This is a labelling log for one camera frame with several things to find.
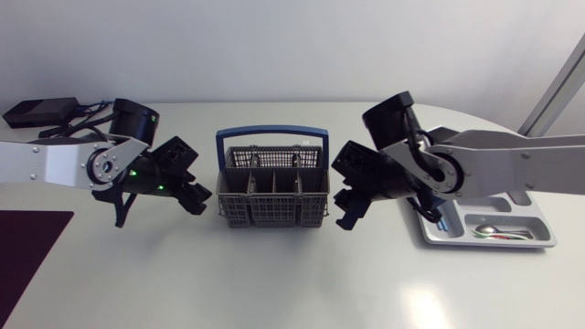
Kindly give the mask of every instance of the black cable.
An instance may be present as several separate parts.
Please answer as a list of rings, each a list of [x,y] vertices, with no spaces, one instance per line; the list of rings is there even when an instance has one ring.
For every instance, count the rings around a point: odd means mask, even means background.
[[[418,202],[415,201],[414,197],[407,197],[406,198],[410,205],[425,219],[430,221],[431,223],[438,223],[442,218],[442,213],[438,209],[433,209],[431,211],[427,211],[422,209]]]
[[[90,129],[92,131],[94,131],[95,133],[98,134],[98,136],[100,136],[100,138],[104,141],[104,142],[108,142],[108,137],[106,137],[106,135],[104,133],[101,132],[101,130],[99,130],[96,127],[88,127],[87,129]]]
[[[435,168],[430,165],[423,157],[422,153],[420,152],[420,145],[417,142],[417,130],[414,128],[414,114],[412,113],[411,108],[406,108],[402,114],[402,117],[405,119],[405,124],[407,127],[407,142],[409,144],[410,154],[414,159],[414,162],[417,166],[420,167],[424,172],[429,174],[432,179],[441,182],[445,179],[445,174],[439,169]]]
[[[114,113],[112,113],[112,114],[110,114],[108,116],[105,116],[105,117],[101,118],[101,119],[97,119],[97,120],[90,121],[90,122],[84,122],[84,123],[76,124],[73,127],[67,129],[64,133],[61,134],[61,136],[69,137],[73,133],[76,133],[76,132],[78,132],[80,130],[87,129],[87,128],[90,128],[90,127],[95,127],[95,126],[97,126],[99,124],[103,124],[103,123],[109,122],[109,121],[113,120],[113,118],[115,118],[117,115],[118,115],[118,113],[117,112],[114,112]]]
[[[424,131],[422,129],[417,129],[417,133],[427,137],[427,140],[429,141],[429,146],[435,145],[435,140],[432,138],[430,133],[428,133],[427,131]]]

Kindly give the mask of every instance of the black motor joint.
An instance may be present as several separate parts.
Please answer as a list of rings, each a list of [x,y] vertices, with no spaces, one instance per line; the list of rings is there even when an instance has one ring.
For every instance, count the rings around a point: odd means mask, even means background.
[[[133,137],[152,145],[159,114],[141,104],[128,100],[116,100],[116,113],[110,134]],[[187,169],[198,154],[179,137],[173,137],[152,152],[144,151],[126,168],[112,188],[92,191],[93,196],[113,203],[116,209],[116,227],[124,225],[128,210],[137,195],[170,196],[193,215],[201,215],[206,208],[203,202],[211,192],[195,181]],[[130,195],[124,202],[122,194]]]
[[[441,214],[436,207],[443,200],[433,196],[417,177],[380,152],[406,139],[417,165],[426,165],[417,159],[420,126],[411,109],[413,103],[409,92],[405,91],[366,111],[362,119],[378,151],[349,141],[333,161],[332,167],[345,178],[344,184],[352,187],[334,196],[335,204],[346,212],[336,221],[341,228],[351,230],[366,214],[372,201],[401,197],[408,198],[428,220],[440,220]],[[442,173],[434,168],[426,169],[433,178],[441,178]]]

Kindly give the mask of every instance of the spoon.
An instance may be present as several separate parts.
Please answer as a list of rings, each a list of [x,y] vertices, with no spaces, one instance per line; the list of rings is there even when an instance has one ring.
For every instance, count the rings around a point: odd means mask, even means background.
[[[478,231],[478,232],[487,233],[487,234],[493,234],[493,233],[510,233],[510,234],[521,235],[521,236],[527,237],[529,239],[533,239],[534,238],[532,236],[532,234],[530,233],[530,231],[525,230],[525,229],[511,230],[511,231],[503,231],[503,230],[499,230],[494,225],[484,224],[484,225],[479,225],[477,228],[475,228],[475,230]]]

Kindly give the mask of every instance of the gray plastic tray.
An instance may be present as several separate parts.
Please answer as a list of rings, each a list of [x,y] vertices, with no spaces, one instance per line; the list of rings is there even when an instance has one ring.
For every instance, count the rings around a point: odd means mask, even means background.
[[[538,205],[524,191],[448,201],[439,210],[449,227],[447,231],[419,216],[422,234],[432,244],[514,248],[551,248],[557,245],[557,239]],[[477,238],[471,230],[482,224],[491,224],[501,230],[525,229],[534,239]]]

